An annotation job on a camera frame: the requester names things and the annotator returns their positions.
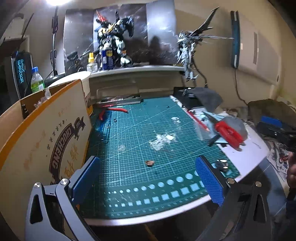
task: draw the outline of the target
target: blue bottle cap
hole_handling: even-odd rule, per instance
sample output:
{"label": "blue bottle cap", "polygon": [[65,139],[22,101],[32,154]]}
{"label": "blue bottle cap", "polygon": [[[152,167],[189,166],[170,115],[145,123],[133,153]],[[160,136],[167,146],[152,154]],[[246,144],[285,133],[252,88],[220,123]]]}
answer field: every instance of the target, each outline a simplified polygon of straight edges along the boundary
{"label": "blue bottle cap", "polygon": [[32,73],[35,73],[35,72],[38,72],[38,67],[37,66],[32,68]]}

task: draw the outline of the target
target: hand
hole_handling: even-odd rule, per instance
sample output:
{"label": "hand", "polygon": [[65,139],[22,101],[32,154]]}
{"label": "hand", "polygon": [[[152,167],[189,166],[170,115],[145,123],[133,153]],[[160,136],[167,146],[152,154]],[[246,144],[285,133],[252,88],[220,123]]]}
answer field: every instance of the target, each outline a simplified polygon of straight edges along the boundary
{"label": "hand", "polygon": [[288,162],[287,183],[290,188],[296,188],[296,153],[289,153]]}

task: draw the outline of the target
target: robot model figure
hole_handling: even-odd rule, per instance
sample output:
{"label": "robot model figure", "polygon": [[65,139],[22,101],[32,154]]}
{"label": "robot model figure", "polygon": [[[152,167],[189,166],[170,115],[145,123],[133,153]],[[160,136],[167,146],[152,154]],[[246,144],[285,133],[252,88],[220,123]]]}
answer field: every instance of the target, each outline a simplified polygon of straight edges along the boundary
{"label": "robot model figure", "polygon": [[193,68],[195,67],[198,74],[200,74],[205,80],[205,88],[207,88],[207,78],[197,68],[193,59],[196,46],[200,42],[202,42],[204,38],[232,39],[232,38],[219,37],[219,36],[213,36],[213,35],[200,35],[204,31],[208,29],[212,29],[212,27],[209,27],[209,24],[218,8],[219,7],[211,11],[211,14],[209,15],[209,17],[198,29],[194,30],[193,32],[181,31],[178,37],[179,51],[177,55],[178,60],[176,64],[178,64],[181,61],[184,67],[184,75],[187,81],[189,80],[195,81],[195,79],[198,77],[198,75],[194,76],[194,73],[193,73]]}
{"label": "robot model figure", "polygon": [[106,47],[112,48],[114,65],[118,60],[120,60],[121,67],[131,67],[133,65],[133,61],[130,56],[126,54],[123,34],[127,30],[129,37],[133,36],[133,18],[131,16],[127,16],[120,19],[118,11],[116,11],[116,22],[110,23],[98,12],[97,14],[98,18],[96,21],[101,24],[101,27],[98,29],[98,49],[101,51]]}

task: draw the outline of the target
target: red pliers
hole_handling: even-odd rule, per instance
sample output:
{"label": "red pliers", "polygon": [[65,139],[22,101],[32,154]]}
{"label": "red pliers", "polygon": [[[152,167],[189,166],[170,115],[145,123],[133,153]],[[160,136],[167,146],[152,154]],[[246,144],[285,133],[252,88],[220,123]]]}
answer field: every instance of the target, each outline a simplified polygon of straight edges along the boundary
{"label": "red pliers", "polygon": [[239,145],[244,141],[242,136],[235,129],[227,125],[223,120],[218,121],[211,115],[205,112],[203,113],[209,119],[209,121],[214,124],[215,130],[219,133],[214,138],[212,138],[212,140],[210,140],[209,146],[217,141],[221,136],[229,143],[230,146],[232,146],[234,149],[238,149]]}
{"label": "red pliers", "polygon": [[103,120],[103,116],[106,112],[106,110],[115,110],[115,111],[122,111],[122,112],[125,112],[125,113],[128,113],[128,110],[124,109],[124,108],[110,108],[110,106],[105,106],[103,107],[103,110],[101,111],[101,113],[99,114],[99,120]]}

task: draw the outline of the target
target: red pencil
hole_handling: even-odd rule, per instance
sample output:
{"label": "red pencil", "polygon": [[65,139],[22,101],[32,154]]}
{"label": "red pencil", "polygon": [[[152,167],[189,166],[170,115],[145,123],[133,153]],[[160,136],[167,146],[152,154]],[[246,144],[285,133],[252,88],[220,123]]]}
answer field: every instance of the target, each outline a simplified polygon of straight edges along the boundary
{"label": "red pencil", "polygon": [[192,114],[190,111],[186,110],[186,112],[195,120],[197,121],[198,124],[200,124],[202,126],[203,129],[205,129],[206,131],[210,132],[210,129],[204,124],[202,123],[199,119],[197,119],[194,114]]}

